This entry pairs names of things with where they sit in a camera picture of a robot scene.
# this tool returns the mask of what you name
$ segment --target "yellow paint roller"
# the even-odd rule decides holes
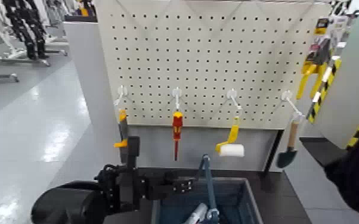
[[[244,148],[241,144],[232,144],[238,138],[239,131],[239,117],[234,117],[234,122],[228,135],[228,139],[225,142],[218,143],[216,145],[216,151],[220,156],[244,156]]]

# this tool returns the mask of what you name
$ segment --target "red screwdriver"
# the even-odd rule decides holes
[[[176,111],[172,120],[174,138],[174,161],[178,159],[178,141],[181,139],[182,113]]]

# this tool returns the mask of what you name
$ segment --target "metal hook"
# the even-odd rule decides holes
[[[292,97],[292,92],[289,90],[287,90],[281,94],[281,101],[288,102],[291,105],[291,107],[293,108],[293,110],[295,111],[295,113],[293,114],[292,120],[301,119],[301,118],[305,117],[304,114],[302,114],[302,112],[299,111],[298,108],[296,108],[295,104],[291,101],[291,99],[290,99],[291,97]]]
[[[118,106],[121,102],[121,99],[124,97],[124,96],[127,96],[128,95],[128,90],[126,89],[125,86],[123,85],[120,85],[120,87],[118,87],[117,89],[117,92],[119,94],[118,96],[118,99],[114,100],[114,106]]]
[[[175,97],[175,108],[180,110],[180,97],[182,96],[182,90],[179,87],[176,87],[172,90],[172,96]]]
[[[237,110],[242,110],[241,105],[237,103],[235,97],[237,97],[237,91],[235,89],[230,89],[227,92],[227,99],[231,99],[233,101],[234,105],[237,107]]]

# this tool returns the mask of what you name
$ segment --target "pegboard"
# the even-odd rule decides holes
[[[99,28],[113,98],[128,96],[130,125],[172,124],[174,88],[184,126],[284,129],[314,27],[329,5],[262,1],[101,1]],[[237,111],[227,91],[237,91]]]

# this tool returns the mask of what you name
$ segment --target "black robotic arm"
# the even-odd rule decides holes
[[[180,179],[174,172],[160,176],[139,175],[136,157],[140,139],[128,138],[127,163],[107,164],[95,181],[73,181],[43,193],[32,207],[34,224],[102,224],[104,218],[116,213],[140,209],[140,199],[161,200],[172,194],[191,191],[192,179]],[[132,201],[120,199],[120,189],[127,185]]]

